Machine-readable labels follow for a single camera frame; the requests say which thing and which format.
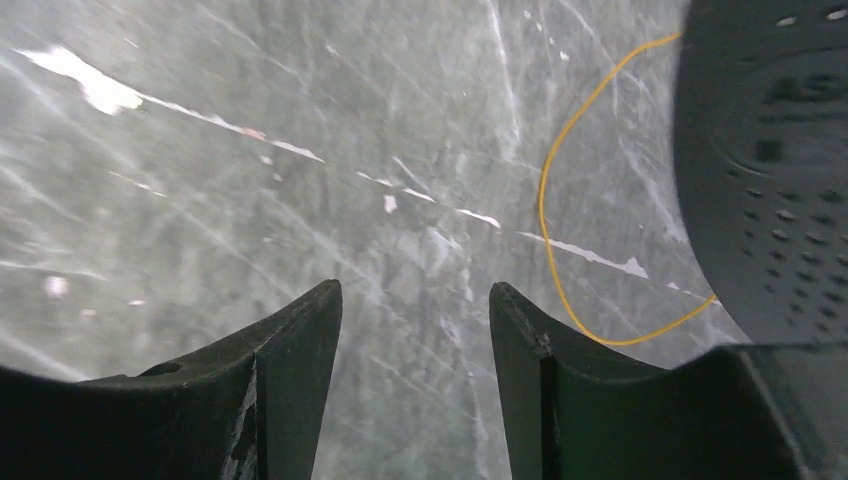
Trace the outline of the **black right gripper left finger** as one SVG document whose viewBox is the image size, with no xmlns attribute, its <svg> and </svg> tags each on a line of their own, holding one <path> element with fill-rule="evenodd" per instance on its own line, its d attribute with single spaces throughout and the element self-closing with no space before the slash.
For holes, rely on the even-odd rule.
<svg viewBox="0 0 848 480">
<path fill-rule="evenodd" d="M 1 371 L 5 479 L 308 479 L 342 320 L 326 280 L 265 319 L 142 374 Z"/>
</svg>

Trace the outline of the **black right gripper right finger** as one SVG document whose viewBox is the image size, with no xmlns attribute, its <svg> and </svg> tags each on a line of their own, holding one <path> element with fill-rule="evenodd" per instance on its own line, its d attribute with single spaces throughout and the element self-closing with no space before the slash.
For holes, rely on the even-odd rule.
<svg viewBox="0 0 848 480">
<path fill-rule="evenodd" d="M 847 347 L 724 345 L 666 370 L 506 282 L 489 317 L 516 479 L 843 479 Z"/>
</svg>

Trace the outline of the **dark grey perforated spool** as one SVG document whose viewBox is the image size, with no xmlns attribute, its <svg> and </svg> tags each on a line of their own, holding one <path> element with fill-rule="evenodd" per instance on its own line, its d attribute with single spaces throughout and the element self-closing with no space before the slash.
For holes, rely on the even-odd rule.
<svg viewBox="0 0 848 480">
<path fill-rule="evenodd" d="M 756 343 L 847 337 L 847 5 L 694 1 L 673 102 L 702 273 Z"/>
</svg>

